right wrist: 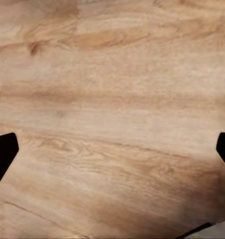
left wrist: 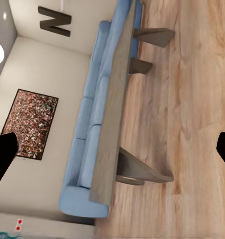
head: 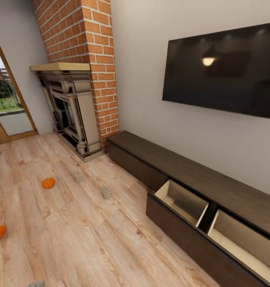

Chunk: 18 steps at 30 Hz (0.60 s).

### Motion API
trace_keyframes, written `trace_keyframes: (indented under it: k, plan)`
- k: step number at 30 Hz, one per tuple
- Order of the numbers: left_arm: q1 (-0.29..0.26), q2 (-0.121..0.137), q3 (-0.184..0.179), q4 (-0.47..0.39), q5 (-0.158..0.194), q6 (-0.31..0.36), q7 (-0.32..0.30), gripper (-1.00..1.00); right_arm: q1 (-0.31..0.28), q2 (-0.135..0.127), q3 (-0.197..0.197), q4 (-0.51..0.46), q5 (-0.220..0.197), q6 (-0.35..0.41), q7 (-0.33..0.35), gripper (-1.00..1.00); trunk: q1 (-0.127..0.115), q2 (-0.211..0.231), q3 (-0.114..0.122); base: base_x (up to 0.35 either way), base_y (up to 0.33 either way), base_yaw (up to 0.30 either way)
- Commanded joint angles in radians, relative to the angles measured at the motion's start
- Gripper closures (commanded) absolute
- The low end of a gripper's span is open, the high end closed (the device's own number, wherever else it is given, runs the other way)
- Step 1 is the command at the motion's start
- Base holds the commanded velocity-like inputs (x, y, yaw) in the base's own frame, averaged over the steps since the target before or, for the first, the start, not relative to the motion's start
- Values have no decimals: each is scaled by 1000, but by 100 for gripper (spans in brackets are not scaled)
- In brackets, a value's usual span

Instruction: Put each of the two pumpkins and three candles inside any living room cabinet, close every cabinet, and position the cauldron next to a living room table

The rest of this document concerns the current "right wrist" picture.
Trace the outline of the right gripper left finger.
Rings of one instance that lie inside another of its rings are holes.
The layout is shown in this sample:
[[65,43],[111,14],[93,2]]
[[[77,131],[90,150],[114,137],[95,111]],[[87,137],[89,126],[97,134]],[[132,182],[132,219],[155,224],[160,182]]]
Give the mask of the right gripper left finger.
[[0,181],[19,151],[17,136],[14,132],[0,135]]

